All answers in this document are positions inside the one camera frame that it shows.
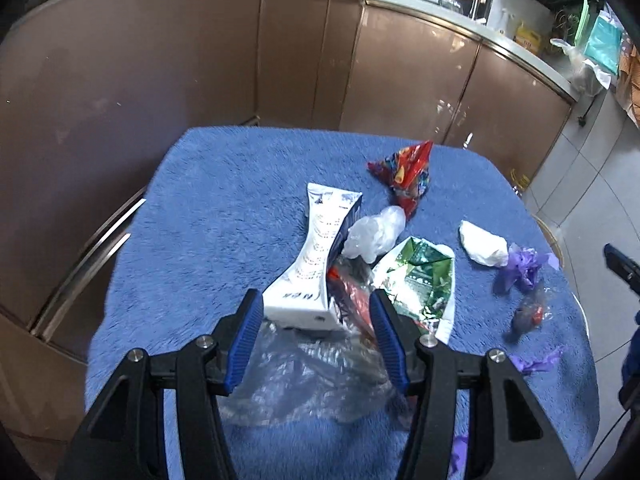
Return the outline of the purple twisted wrapper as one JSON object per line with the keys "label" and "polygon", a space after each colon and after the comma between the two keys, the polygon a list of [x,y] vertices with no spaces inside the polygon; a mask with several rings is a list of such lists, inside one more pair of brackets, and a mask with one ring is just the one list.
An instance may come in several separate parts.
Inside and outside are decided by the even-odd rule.
{"label": "purple twisted wrapper", "polygon": [[563,353],[564,347],[559,346],[537,359],[524,359],[516,354],[511,354],[509,359],[518,372],[524,376],[529,376],[531,374],[550,372],[550,370],[553,370],[556,364],[561,361]]}

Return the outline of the small red candy wrapper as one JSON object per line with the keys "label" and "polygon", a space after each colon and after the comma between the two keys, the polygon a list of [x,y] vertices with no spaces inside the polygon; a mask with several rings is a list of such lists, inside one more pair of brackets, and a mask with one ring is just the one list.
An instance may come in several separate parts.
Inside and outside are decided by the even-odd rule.
{"label": "small red candy wrapper", "polygon": [[550,314],[544,298],[525,296],[513,313],[511,330],[518,336],[538,330],[542,323],[550,318]]}

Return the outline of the white tissue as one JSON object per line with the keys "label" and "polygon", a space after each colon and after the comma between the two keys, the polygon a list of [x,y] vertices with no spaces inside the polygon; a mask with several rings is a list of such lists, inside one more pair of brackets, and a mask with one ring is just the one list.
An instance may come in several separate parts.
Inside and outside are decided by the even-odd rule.
{"label": "white tissue", "polygon": [[468,256],[481,266],[503,268],[508,263],[509,252],[505,238],[466,220],[460,223],[459,237]]}

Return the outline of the green white snack packet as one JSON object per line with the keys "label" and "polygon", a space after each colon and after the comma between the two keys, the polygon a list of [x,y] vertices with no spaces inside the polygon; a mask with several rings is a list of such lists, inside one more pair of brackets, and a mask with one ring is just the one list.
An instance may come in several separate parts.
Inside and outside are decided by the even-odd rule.
{"label": "green white snack packet", "polygon": [[444,244],[408,236],[372,270],[372,285],[386,291],[396,311],[421,333],[448,344],[456,314],[456,257]]}

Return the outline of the red clear plastic wrapper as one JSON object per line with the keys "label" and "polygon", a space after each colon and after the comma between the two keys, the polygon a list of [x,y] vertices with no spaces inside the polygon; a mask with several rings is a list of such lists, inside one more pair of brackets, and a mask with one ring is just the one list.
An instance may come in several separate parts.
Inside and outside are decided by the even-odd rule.
{"label": "red clear plastic wrapper", "polygon": [[223,420],[245,427],[307,418],[354,422],[395,395],[369,318],[370,268],[337,261],[326,284],[341,327],[314,333],[263,322],[241,385],[218,400]]}

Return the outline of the white toothpaste tube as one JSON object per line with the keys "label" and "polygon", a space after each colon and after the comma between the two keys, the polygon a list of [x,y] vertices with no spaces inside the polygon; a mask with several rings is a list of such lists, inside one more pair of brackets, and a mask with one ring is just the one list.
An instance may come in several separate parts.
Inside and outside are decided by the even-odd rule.
{"label": "white toothpaste tube", "polygon": [[284,328],[330,332],[342,327],[330,305],[326,274],[360,214],[362,194],[308,183],[307,235],[294,262],[265,290],[265,316]]}

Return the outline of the red snack bag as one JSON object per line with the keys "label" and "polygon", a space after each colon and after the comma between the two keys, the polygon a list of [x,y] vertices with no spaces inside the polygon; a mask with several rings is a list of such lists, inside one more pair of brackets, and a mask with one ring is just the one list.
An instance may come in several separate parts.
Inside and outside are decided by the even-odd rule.
{"label": "red snack bag", "polygon": [[410,220],[418,209],[421,198],[430,187],[430,158],[433,141],[406,146],[378,160],[368,162],[367,168],[393,193],[395,204]]}

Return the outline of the clear white plastic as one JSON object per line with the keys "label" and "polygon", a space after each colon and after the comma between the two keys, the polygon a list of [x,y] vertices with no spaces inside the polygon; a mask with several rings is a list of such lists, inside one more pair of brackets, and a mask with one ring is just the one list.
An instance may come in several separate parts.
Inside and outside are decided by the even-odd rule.
{"label": "clear white plastic", "polygon": [[379,214],[357,220],[348,230],[342,255],[347,259],[361,258],[372,264],[387,254],[406,227],[405,211],[399,206],[384,208]]}

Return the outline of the brown kitchen cabinets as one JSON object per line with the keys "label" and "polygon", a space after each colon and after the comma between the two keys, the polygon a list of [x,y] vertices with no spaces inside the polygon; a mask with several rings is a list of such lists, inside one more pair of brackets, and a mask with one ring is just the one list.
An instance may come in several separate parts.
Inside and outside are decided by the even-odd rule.
{"label": "brown kitchen cabinets", "polygon": [[65,441],[85,367],[35,335],[107,218],[193,127],[268,126],[445,141],[480,70],[426,38],[427,13],[358,0],[50,0],[1,45],[1,419]]}

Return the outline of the cooking oil bottle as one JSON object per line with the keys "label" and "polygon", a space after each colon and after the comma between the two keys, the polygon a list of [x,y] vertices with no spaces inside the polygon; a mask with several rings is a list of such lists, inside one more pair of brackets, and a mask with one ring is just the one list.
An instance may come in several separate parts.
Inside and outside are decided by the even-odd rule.
{"label": "cooking oil bottle", "polygon": [[512,188],[514,193],[517,196],[522,197],[523,194],[527,191],[530,185],[530,179],[526,176],[526,174],[519,174],[514,168],[511,169],[510,181],[512,183]]}

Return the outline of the orange patterned apron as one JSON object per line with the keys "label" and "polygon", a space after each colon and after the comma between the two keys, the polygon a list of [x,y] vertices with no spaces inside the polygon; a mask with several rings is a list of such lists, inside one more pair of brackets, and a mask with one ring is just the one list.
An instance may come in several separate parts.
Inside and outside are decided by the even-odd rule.
{"label": "orange patterned apron", "polygon": [[620,51],[616,100],[631,121],[639,125],[640,112],[640,66],[639,51],[633,44],[626,44]]}

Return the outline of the white plastic bag hanging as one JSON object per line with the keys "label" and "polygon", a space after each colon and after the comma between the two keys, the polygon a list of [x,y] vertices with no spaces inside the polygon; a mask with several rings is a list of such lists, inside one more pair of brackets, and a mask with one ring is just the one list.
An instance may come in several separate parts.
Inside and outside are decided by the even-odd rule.
{"label": "white plastic bag hanging", "polygon": [[608,90],[610,88],[612,75],[587,58],[578,47],[559,38],[551,38],[550,44],[560,48],[568,58],[568,62],[570,62],[568,81],[578,93],[597,96],[602,89]]}

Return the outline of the teal hanging bag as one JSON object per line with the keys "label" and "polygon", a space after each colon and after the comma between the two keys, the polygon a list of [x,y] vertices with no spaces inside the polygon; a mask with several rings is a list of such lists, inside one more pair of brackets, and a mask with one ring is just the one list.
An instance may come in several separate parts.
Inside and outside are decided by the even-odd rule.
{"label": "teal hanging bag", "polygon": [[618,72],[623,29],[608,11],[599,12],[585,46],[585,56],[612,75]]}

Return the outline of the yellow box on counter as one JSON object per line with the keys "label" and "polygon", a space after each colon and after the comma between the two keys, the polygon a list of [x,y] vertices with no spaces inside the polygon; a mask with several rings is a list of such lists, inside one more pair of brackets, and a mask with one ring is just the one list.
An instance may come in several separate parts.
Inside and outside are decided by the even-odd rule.
{"label": "yellow box on counter", "polygon": [[542,37],[538,32],[527,27],[524,22],[521,22],[516,28],[513,40],[533,55],[538,55],[540,52]]}

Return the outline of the blue towel mat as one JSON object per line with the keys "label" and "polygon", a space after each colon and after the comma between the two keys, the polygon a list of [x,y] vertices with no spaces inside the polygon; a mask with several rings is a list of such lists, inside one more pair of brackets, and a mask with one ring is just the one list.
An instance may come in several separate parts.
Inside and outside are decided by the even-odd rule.
{"label": "blue towel mat", "polygon": [[[390,203],[390,188],[367,164],[400,150],[386,136],[276,128],[189,130],[167,153],[134,216],[108,285],[103,321],[90,344],[85,399],[92,402],[125,353],[172,351],[233,312],[247,289],[267,306],[289,302],[326,325],[337,310],[322,292],[326,254],[306,249],[310,184],[358,193],[363,214]],[[454,252],[451,347],[477,353],[504,346],[521,292],[504,294],[495,270],[471,260],[459,240],[469,221],[538,252],[544,234],[485,157],[433,148],[430,184],[406,234]],[[390,479],[407,431],[405,405],[387,378],[343,388],[295,356],[262,378],[254,358],[224,400],[224,431],[243,479]]]}

